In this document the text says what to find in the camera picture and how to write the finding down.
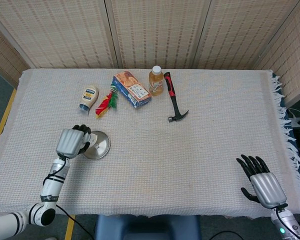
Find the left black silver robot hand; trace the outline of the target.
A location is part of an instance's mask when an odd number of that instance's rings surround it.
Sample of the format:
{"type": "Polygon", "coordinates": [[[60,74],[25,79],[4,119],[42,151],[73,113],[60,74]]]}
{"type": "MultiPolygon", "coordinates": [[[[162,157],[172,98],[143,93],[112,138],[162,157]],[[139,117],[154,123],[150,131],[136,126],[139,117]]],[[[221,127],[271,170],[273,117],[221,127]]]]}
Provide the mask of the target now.
{"type": "Polygon", "coordinates": [[[60,159],[73,159],[83,154],[90,147],[91,129],[85,124],[76,124],[71,129],[64,129],[59,138],[56,153],[60,159]]]}

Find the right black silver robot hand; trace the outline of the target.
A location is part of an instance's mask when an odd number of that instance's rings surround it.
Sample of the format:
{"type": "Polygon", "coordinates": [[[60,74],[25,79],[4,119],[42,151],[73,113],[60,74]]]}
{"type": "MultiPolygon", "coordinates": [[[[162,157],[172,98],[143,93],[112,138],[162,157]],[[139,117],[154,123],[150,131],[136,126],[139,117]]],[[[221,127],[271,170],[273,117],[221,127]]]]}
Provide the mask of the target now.
{"type": "Polygon", "coordinates": [[[280,210],[288,206],[283,188],[262,158],[242,154],[236,161],[240,164],[255,192],[252,195],[246,188],[240,189],[248,200],[270,210],[280,210]]]}

